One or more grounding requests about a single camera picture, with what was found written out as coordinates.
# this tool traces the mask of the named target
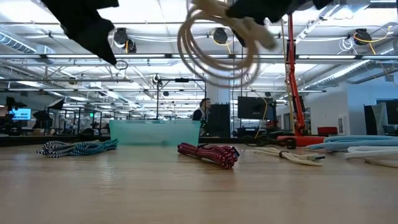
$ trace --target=red object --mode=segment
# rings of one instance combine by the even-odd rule
[[[231,146],[196,147],[188,143],[181,143],[177,147],[178,152],[183,155],[209,159],[225,169],[231,169],[238,161],[235,148]]]
[[[310,146],[313,144],[323,143],[325,137],[323,136],[278,136],[277,140],[282,140],[285,138],[294,138],[296,139],[296,146]]]
[[[297,122],[295,124],[295,135],[296,136],[303,136],[303,129],[305,128],[305,123],[304,123],[304,114],[303,114],[303,109],[301,107],[301,102],[300,102],[300,97],[299,97],[299,91],[297,90],[297,83],[296,83],[296,77],[294,74],[295,71],[295,52],[294,52],[294,37],[293,37],[293,14],[289,13],[289,57],[288,57],[288,63],[290,65],[290,72],[289,72],[289,83],[290,83],[290,88],[292,92],[292,99],[295,101],[295,105],[297,107]]]
[[[318,134],[322,135],[330,135],[330,134],[337,134],[337,128],[336,127],[319,127],[318,128]]]

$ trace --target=red metal pole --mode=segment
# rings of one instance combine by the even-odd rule
[[[301,107],[299,91],[297,89],[297,83],[295,78],[295,42],[293,37],[293,14],[289,13],[289,65],[290,65],[290,72],[289,72],[289,83],[292,89],[292,100],[295,101],[296,104],[296,124],[295,124],[295,135],[296,136],[303,136],[302,130],[305,127],[304,123],[304,114]]]

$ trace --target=coiled white cord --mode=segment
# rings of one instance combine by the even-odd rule
[[[236,19],[230,18],[225,15],[225,10],[229,8],[229,4],[225,2],[217,1],[217,0],[193,0],[192,2],[194,6],[188,11],[187,20],[181,25],[180,30],[178,31],[177,36],[177,48],[178,53],[182,59],[182,62],[185,66],[196,76],[200,77],[204,81],[208,82],[211,85],[218,86],[220,88],[237,88],[241,86],[248,86],[252,84],[258,74],[259,74],[259,66],[258,63],[254,63],[254,57],[257,55],[258,58],[258,49],[256,46],[256,42],[259,42],[266,49],[273,49],[276,47],[277,43],[274,39],[274,36],[264,27],[259,24],[256,24],[253,19],[244,18],[244,19]],[[239,36],[241,36],[247,47],[247,57],[243,60],[238,60],[236,62],[229,62],[228,60],[218,60],[216,58],[212,58],[207,54],[203,53],[203,51],[199,48],[195,39],[193,38],[191,27],[196,20],[208,20],[214,21],[224,26],[230,27],[234,30]],[[182,45],[186,51],[186,55],[184,55]],[[243,83],[238,85],[222,85],[218,82],[214,82],[212,80],[206,79],[206,77],[197,72],[193,66],[188,62],[188,56],[192,64],[196,65],[198,68],[203,70],[209,76],[215,77],[217,79],[222,80],[240,80],[250,74],[248,74],[249,69],[252,66],[255,66],[254,73],[251,78],[244,79]],[[221,71],[232,71],[232,70],[240,70],[243,72],[235,77],[227,77],[216,74],[214,72],[209,71],[208,67],[221,70]]]
[[[346,159],[363,158],[370,164],[398,168],[398,147],[358,146],[349,147]]]
[[[309,166],[322,166],[321,160],[325,158],[324,155],[315,154],[307,154],[307,155],[296,155],[286,150],[278,150],[276,148],[271,147],[257,147],[257,150],[254,153],[257,154],[265,154],[270,156],[277,156],[280,158],[288,159],[289,161],[309,165]]]

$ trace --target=desk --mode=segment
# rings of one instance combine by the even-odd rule
[[[2,224],[395,223],[397,169],[329,155],[323,167],[241,153],[233,170],[175,148],[47,159],[0,148]]]

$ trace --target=black monitor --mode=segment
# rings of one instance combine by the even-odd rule
[[[388,124],[398,124],[398,101],[386,101]]]
[[[265,119],[275,120],[275,105],[276,102],[272,98],[260,98],[260,97],[238,97],[238,118],[243,119],[262,119],[264,111],[266,109],[267,101],[267,113]]]

